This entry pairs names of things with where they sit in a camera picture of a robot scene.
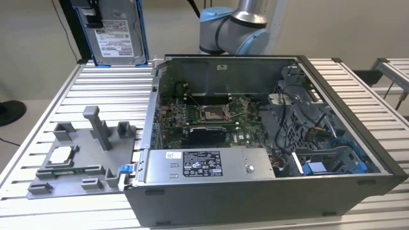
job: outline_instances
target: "aluminum rail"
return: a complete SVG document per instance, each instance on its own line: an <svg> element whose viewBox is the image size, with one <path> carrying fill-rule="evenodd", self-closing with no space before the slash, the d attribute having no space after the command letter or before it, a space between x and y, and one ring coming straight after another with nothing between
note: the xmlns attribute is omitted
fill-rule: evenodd
<svg viewBox="0 0 409 230"><path fill-rule="evenodd" d="M379 58L372 69L381 71L404 91L409 92L409 59Z"/></svg>
<svg viewBox="0 0 409 230"><path fill-rule="evenodd" d="M383 146L409 173L409 124L383 101L344 63L311 59L333 89L371 130ZM92 63L77 67L51 106L43 114L5 171L0 175L0 228L137 229L125 195L92 195L27 200L27 188L35 178L55 139L56 122L72 121L75 128L91 127L81 111L99 105L108 125L128 120L143 128L152 83L152 64L147 68L116 66L99 69ZM139 158L140 136L135 143ZM409 229L409 181L387 195L373 196L341 217L293 219L259 223L199 226L185 230L373 230Z"/></svg>

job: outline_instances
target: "circuit board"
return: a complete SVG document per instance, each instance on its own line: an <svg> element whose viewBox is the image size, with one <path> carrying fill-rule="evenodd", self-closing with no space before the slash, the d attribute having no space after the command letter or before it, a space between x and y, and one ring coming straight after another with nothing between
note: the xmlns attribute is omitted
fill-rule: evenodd
<svg viewBox="0 0 409 230"><path fill-rule="evenodd" d="M163 100L161 135L165 149L272 148L259 115L257 102L231 97L227 104L195 104L181 99Z"/></svg>

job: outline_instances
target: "gray wall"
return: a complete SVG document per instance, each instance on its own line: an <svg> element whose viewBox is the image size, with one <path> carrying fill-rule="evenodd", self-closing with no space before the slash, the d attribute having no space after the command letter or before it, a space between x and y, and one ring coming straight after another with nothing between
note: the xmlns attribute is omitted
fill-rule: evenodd
<svg viewBox="0 0 409 230"><path fill-rule="evenodd" d="M369 68L409 57L408 0L289 0L275 54L341 58Z"/></svg>
<svg viewBox="0 0 409 230"><path fill-rule="evenodd" d="M51 0L1 1L0 100L53 96L76 61Z"/></svg>
<svg viewBox="0 0 409 230"><path fill-rule="evenodd" d="M196 2L201 8L203 1ZM237 0L213 2L237 5ZM196 53L199 20L187 1L143 4L151 58ZM341 57L353 68L368 68L377 57L408 57L408 7L408 0L289 0L271 53ZM4 1L0 31L0 100L52 98L75 58L51 0Z"/></svg>
<svg viewBox="0 0 409 230"><path fill-rule="evenodd" d="M196 2L201 9L204 1ZM221 5L236 7L237 0L213 0ZM144 0L143 6L152 58L196 53L199 20L188 2ZM3 1L0 31L0 101L52 98L76 62L51 0Z"/></svg>

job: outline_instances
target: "blue clip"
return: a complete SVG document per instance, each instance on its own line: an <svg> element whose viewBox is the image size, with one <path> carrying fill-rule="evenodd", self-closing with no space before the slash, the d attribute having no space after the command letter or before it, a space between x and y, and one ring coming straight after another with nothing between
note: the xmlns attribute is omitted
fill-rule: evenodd
<svg viewBox="0 0 409 230"><path fill-rule="evenodd" d="M120 174L131 174L131 173L133 173L133 165L123 164L120 167Z"/></svg>

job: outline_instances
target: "power supply label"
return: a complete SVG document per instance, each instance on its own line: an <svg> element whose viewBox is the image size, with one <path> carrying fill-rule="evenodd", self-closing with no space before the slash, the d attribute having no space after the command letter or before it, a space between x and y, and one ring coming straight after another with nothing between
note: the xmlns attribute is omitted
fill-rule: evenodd
<svg viewBox="0 0 409 230"><path fill-rule="evenodd" d="M96 29L97 44L104 58L133 57L127 20L103 20L104 28Z"/></svg>
<svg viewBox="0 0 409 230"><path fill-rule="evenodd" d="M184 152L184 176L223 176L220 151Z"/></svg>

